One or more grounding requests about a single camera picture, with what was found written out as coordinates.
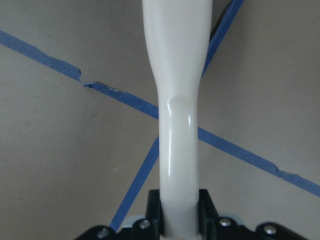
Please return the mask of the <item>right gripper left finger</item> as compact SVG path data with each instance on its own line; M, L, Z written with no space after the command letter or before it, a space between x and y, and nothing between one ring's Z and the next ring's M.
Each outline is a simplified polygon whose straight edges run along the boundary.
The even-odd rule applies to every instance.
M163 210L159 189L152 189L148 192L145 217L151 223L156 235L164 234Z

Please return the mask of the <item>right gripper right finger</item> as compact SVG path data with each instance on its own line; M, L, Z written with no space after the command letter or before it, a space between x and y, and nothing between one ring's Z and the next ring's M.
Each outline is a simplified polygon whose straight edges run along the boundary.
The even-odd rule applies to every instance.
M199 190L198 218L200 233L215 233L215 221L219 214L207 189Z

